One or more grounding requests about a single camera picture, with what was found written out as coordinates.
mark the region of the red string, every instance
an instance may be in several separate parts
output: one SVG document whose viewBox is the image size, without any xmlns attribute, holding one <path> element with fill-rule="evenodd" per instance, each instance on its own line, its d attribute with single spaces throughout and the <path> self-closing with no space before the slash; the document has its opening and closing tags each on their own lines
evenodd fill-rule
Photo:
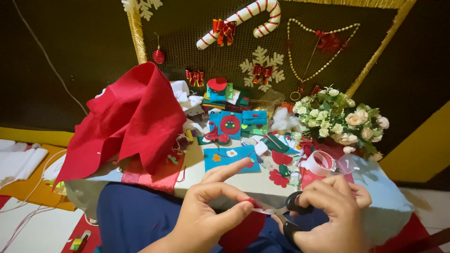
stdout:
<svg viewBox="0 0 450 253">
<path fill-rule="evenodd" d="M 177 180 L 177 182 L 179 182 L 179 183 L 183 182 L 185 180 L 185 177 L 184 177 L 185 175 L 186 175 L 186 166 L 183 169 L 183 178 L 180 181 Z"/>
</svg>

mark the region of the gold ring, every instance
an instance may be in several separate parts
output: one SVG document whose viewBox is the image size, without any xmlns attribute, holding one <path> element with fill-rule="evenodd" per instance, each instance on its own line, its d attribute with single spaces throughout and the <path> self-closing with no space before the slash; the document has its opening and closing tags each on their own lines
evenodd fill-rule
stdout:
<svg viewBox="0 0 450 253">
<path fill-rule="evenodd" d="M 298 98 L 297 98 L 297 99 L 293 99 L 293 98 L 292 98 L 292 94 L 298 94 Z M 302 96 L 302 95 L 301 95 L 298 91 L 294 91 L 293 93 L 291 93 L 291 95 L 289 96 L 289 98 L 290 98 L 292 101 L 297 101 L 297 100 L 300 99 L 301 96 Z"/>
</svg>

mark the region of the gold bead garland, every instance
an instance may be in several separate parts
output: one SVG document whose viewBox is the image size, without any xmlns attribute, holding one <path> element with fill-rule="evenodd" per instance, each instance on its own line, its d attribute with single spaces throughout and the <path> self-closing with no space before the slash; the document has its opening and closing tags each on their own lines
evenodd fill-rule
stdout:
<svg viewBox="0 0 450 253">
<path fill-rule="evenodd" d="M 289 38 L 289 33 L 290 33 L 290 31 L 289 31 L 289 29 L 290 29 L 290 24 L 291 24 L 291 21 L 294 21 L 295 23 L 297 23 L 301 28 L 303 28 L 305 31 L 307 31 L 307 32 L 313 32 L 313 33 L 316 33 L 316 31 L 314 31 L 314 30 L 312 30 L 312 29 L 309 29 L 309 28 L 307 28 L 306 26 L 304 26 L 302 23 L 300 23 L 298 20 L 296 20 L 296 19 L 294 19 L 294 18 L 290 18 L 289 19 L 289 21 L 288 21 L 288 40 L 290 39 Z M 359 26 L 360 26 L 360 24 L 359 23 L 355 23 L 355 24 L 353 24 L 353 25 L 350 25 L 350 26 L 347 26 L 347 27 L 344 27 L 344 28 L 341 28 L 341 29 L 337 29 L 337 30 L 334 30 L 334 31 L 329 31 L 329 32 L 325 32 L 325 34 L 332 34 L 332 33 L 337 33 L 337 32 L 341 32 L 341 31 L 344 31 L 344 30 L 348 30 L 348 29 L 351 29 L 351 28 L 355 28 L 354 29 L 354 31 L 353 31 L 353 33 L 350 35 L 350 37 L 348 38 L 348 40 L 344 43 L 344 44 L 346 44 L 346 43 L 348 43 L 348 41 L 355 35 L 355 33 L 356 33 L 356 31 L 359 29 Z M 297 75 L 297 72 L 295 71 L 295 69 L 294 69 L 294 66 L 293 66 L 293 63 L 292 63 L 292 56 L 291 56 L 291 50 L 290 50 L 290 48 L 288 48 L 288 56 L 289 56 L 289 63 L 290 63 L 290 65 L 291 65 L 291 69 L 292 69 L 292 72 L 294 72 L 294 75 L 295 75 L 295 77 L 300 81 L 300 82 L 305 82 L 305 81 L 308 81 L 308 80 L 310 80 L 310 79 L 312 79 L 312 78 L 314 78 L 315 76 L 317 76 L 320 72 L 322 72 L 327 66 L 329 66 L 330 65 L 330 63 L 339 55 L 339 53 L 342 51 L 342 49 L 340 49 L 332 58 L 331 58 L 331 60 L 329 60 L 320 70 L 318 70 L 316 73 L 314 73 L 312 76 L 310 76 L 310 77 L 308 77 L 307 79 L 305 79 L 305 80 L 302 80 L 298 75 Z"/>
</svg>

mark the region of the yellow felt star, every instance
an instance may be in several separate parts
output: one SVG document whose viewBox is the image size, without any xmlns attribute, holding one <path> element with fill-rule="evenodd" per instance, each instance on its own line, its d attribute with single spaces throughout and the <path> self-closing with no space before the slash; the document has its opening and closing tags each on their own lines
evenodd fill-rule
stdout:
<svg viewBox="0 0 450 253">
<path fill-rule="evenodd" d="M 221 160 L 221 157 L 219 155 L 217 155 L 217 154 L 214 154 L 214 157 L 212 158 L 212 160 L 214 162 L 219 162 Z"/>
</svg>

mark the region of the hand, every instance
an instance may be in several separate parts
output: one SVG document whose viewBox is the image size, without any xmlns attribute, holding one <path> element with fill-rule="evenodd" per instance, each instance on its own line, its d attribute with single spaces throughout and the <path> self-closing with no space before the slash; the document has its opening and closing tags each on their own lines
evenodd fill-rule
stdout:
<svg viewBox="0 0 450 253">
<path fill-rule="evenodd" d="M 245 201 L 250 197 L 238 188 L 223 183 L 249 163 L 250 158 L 244 158 L 207 171 L 202 181 L 187 191 L 173 231 L 141 253 L 206 253 L 213 248 L 224 233 L 235 228 L 252 212 L 253 204 Z M 216 214 L 207 203 L 220 195 L 239 203 Z"/>
<path fill-rule="evenodd" d="M 343 176 L 332 176 L 308 185 L 296 199 L 301 207 L 313 205 L 322 209 L 330 221 L 309 232 L 293 233 L 295 244 L 304 253 L 361 253 L 364 252 L 361 234 L 360 208 L 372 203 L 368 191 L 349 184 Z M 281 232 L 283 224 L 276 216 Z"/>
</svg>

